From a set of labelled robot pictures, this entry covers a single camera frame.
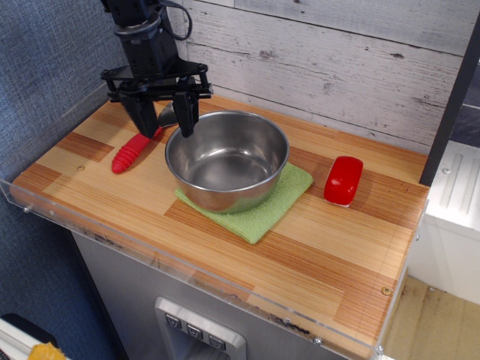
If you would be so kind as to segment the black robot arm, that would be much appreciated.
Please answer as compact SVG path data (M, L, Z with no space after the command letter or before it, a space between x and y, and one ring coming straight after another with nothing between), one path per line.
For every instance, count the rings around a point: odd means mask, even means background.
M175 123L184 137L194 132L199 121L199 101L212 96L206 64L180 57L179 41L184 35L174 32L168 10L184 10L173 1L104 1L104 10L115 23L127 65L100 74L112 102L123 105L138 131L152 138L160 126L156 101L172 101Z

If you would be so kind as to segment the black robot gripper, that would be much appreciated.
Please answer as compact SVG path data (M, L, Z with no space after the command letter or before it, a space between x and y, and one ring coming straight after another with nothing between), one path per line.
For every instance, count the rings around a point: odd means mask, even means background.
M212 96L208 66L180 58L174 38L165 31L118 37L128 64L100 73L109 96L121 101L138 131L149 139L158 129L153 100L173 99L181 134L191 136L199 121L198 98Z

